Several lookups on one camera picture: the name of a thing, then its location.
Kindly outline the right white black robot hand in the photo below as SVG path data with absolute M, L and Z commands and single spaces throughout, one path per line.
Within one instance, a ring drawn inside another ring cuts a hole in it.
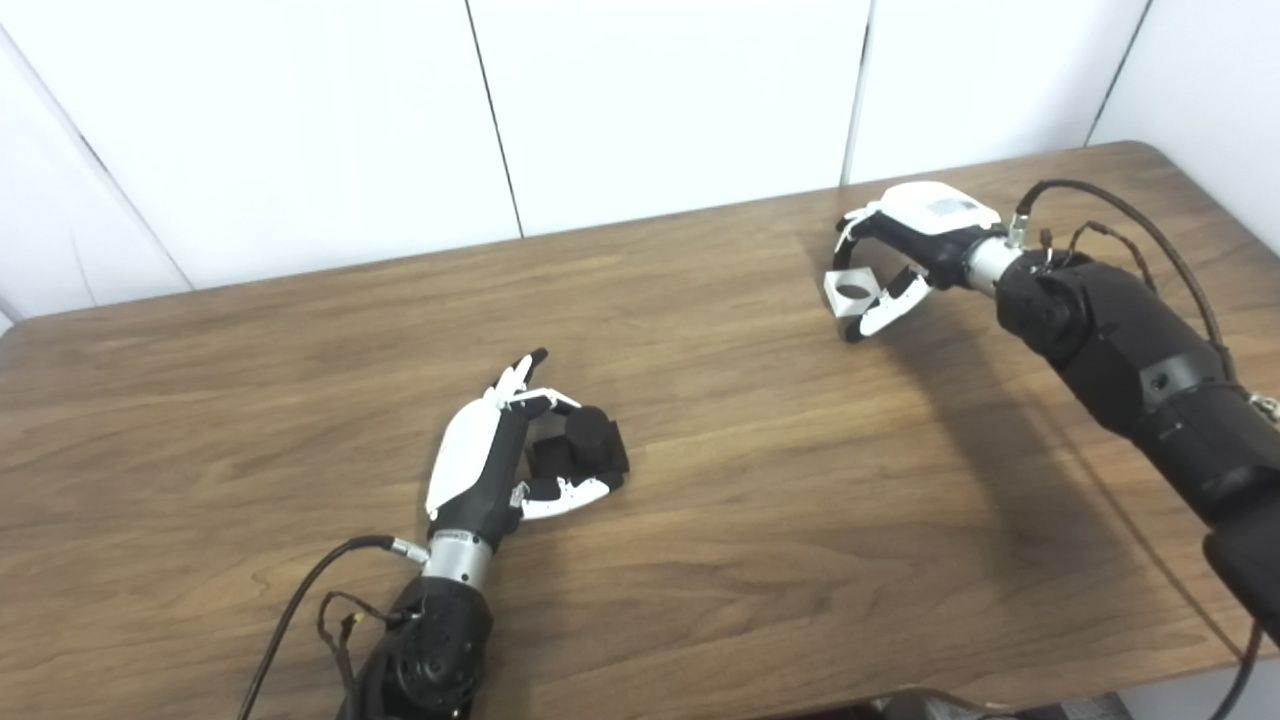
M 850 345 L 878 334 L 936 290 L 960 287 L 993 297 L 1000 278 L 1027 254 L 1021 229 L 934 181 L 890 187 L 881 199 L 846 213 L 837 232 L 823 288 L 838 336 Z M 872 240 L 908 260 L 883 284 L 869 266 L 852 263 L 858 246 Z

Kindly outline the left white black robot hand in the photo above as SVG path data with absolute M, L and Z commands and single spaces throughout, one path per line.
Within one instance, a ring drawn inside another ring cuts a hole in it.
M 576 512 L 623 487 L 630 460 L 618 423 L 532 387 L 548 355 L 524 355 L 447 424 L 424 500 L 422 577 L 480 591 L 522 523 Z

